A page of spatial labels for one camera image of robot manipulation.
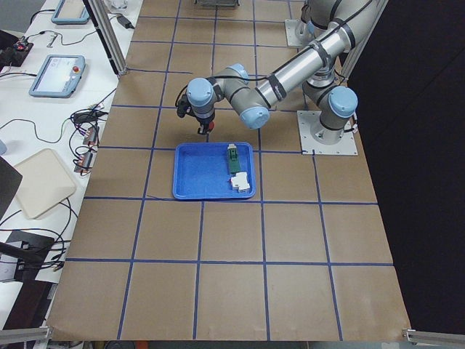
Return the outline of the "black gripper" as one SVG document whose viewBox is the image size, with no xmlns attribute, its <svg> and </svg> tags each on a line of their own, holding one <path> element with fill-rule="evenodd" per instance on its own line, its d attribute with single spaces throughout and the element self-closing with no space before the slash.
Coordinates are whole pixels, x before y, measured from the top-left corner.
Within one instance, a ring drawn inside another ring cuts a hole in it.
<svg viewBox="0 0 465 349">
<path fill-rule="evenodd" d="M 195 117 L 197 118 L 200 124 L 198 131 L 197 131 L 199 135 L 204 135 L 206 133 L 205 127 L 208 127 L 207 128 L 208 134 L 213 131 L 214 122 L 212 121 L 214 120 L 214 117 L 215 117 L 214 107 L 211 107 L 208 110 L 206 108 L 193 108 L 193 113 L 195 114 Z"/>
</svg>

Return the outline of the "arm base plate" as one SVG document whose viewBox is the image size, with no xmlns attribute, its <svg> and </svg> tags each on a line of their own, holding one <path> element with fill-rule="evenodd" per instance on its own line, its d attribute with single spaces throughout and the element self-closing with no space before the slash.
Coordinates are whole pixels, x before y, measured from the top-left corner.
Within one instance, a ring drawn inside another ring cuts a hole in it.
<svg viewBox="0 0 465 349">
<path fill-rule="evenodd" d="M 284 26 L 288 47 L 304 47 L 314 39 L 314 28 L 312 23 L 304 23 L 301 20 L 286 19 L 284 21 Z"/>
<path fill-rule="evenodd" d="M 349 119 L 340 130 L 326 129 L 320 111 L 297 111 L 303 155 L 357 156 L 357 146 Z"/>
</svg>

